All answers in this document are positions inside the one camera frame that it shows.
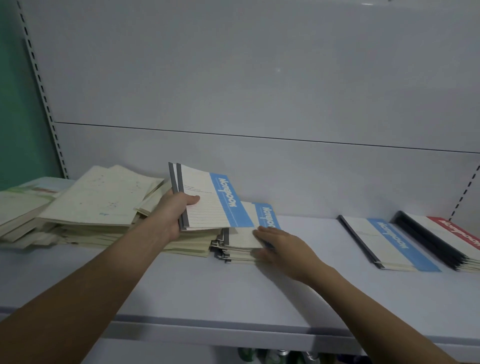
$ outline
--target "left hand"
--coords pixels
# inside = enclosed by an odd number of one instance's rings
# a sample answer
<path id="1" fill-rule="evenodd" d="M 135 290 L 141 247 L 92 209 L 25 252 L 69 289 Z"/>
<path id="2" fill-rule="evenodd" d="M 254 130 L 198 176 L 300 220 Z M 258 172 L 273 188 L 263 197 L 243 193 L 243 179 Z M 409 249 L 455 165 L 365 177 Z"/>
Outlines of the left hand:
<path id="1" fill-rule="evenodd" d="M 200 196 L 191 196 L 183 192 L 173 194 L 170 189 L 162 196 L 160 202 L 147 218 L 153 220 L 158 224 L 164 224 L 168 234 L 168 241 L 178 239 L 180 235 L 180 227 L 178 219 L 185 211 L 187 205 L 194 205 L 200 200 Z"/>

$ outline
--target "hand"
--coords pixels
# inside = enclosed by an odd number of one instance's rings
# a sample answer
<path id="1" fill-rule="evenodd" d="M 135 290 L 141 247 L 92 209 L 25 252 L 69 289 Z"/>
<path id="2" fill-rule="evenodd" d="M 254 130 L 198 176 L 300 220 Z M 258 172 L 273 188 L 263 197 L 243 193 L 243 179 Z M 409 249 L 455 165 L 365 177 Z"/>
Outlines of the hand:
<path id="1" fill-rule="evenodd" d="M 199 200 L 200 196 L 190 196 L 183 192 L 173 194 L 173 191 L 170 189 L 162 196 L 147 220 L 154 220 L 158 224 L 163 225 L 169 242 L 176 240 L 180 235 L 178 224 L 180 215 L 185 211 L 187 205 L 194 205 Z"/>
<path id="2" fill-rule="evenodd" d="M 256 252 L 258 259 L 273 263 L 283 273 L 294 280 L 310 285 L 318 275 L 320 267 L 325 266 L 313 250 L 299 237 L 276 228 L 259 226 L 253 234 L 275 248 L 275 251 L 261 249 Z"/>

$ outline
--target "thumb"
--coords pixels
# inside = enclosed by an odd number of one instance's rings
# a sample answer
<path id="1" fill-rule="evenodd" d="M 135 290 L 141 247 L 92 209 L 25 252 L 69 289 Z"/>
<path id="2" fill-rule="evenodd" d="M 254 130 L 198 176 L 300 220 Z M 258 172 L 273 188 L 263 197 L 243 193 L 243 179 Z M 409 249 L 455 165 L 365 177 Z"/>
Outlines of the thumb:
<path id="1" fill-rule="evenodd" d="M 187 205 L 195 205 L 198 201 L 200 201 L 200 196 L 191 196 L 186 194 L 185 197 L 187 197 Z"/>
<path id="2" fill-rule="evenodd" d="M 270 263 L 275 262 L 277 256 L 274 252 L 268 250 L 268 249 L 259 249 L 255 252 L 253 252 L 253 256 L 257 259 L 264 260 Z"/>

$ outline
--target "green wall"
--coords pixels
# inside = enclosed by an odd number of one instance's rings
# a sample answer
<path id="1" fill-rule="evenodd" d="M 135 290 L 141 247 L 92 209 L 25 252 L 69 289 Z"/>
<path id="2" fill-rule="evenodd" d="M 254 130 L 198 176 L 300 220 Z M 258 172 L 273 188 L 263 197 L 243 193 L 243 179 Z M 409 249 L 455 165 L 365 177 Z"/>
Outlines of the green wall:
<path id="1" fill-rule="evenodd" d="M 0 0 L 0 190 L 62 177 L 13 0 Z"/>

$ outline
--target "right hand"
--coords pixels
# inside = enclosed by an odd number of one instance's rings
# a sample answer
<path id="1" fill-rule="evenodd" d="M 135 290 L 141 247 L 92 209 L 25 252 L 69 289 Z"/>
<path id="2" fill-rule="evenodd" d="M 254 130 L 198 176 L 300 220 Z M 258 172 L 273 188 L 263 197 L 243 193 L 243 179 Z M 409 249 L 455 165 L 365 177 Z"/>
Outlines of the right hand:
<path id="1" fill-rule="evenodd" d="M 273 263 L 283 273 L 294 280 L 311 284 L 318 270 L 325 266 L 313 250 L 302 239 L 276 228 L 259 226 L 253 234 L 275 248 L 275 251 L 261 249 L 256 252 L 258 259 Z"/>

